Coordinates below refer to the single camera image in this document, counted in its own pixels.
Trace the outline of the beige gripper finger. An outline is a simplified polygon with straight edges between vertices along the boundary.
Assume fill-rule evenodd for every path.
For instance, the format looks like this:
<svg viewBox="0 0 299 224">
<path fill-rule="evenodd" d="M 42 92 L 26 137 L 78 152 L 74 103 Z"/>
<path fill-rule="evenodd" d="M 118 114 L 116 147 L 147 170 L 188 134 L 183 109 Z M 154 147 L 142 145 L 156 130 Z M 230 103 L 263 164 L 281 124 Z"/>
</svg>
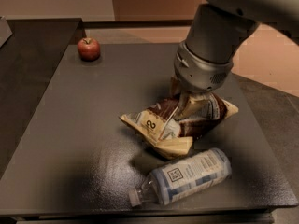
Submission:
<svg viewBox="0 0 299 224">
<path fill-rule="evenodd" d="M 175 120 L 186 119 L 200 110 L 208 101 L 208 93 L 190 93 L 183 91 L 179 96 L 178 109 L 174 115 Z"/>
<path fill-rule="evenodd" d="M 170 79 L 170 95 L 172 97 L 180 94 L 181 88 L 178 79 L 175 76 L 172 76 Z"/>
</svg>

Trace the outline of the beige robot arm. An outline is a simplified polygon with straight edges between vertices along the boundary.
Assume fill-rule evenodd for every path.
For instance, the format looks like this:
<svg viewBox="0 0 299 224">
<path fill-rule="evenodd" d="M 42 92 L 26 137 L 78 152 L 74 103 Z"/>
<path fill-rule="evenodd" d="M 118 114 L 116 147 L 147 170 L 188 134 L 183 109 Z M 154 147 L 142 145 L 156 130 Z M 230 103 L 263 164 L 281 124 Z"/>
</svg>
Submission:
<svg viewBox="0 0 299 224">
<path fill-rule="evenodd" d="M 230 73 L 240 45 L 261 23 L 299 44 L 299 0 L 206 0 L 198 7 L 174 61 L 181 89 L 176 119 L 206 104 Z"/>
</svg>

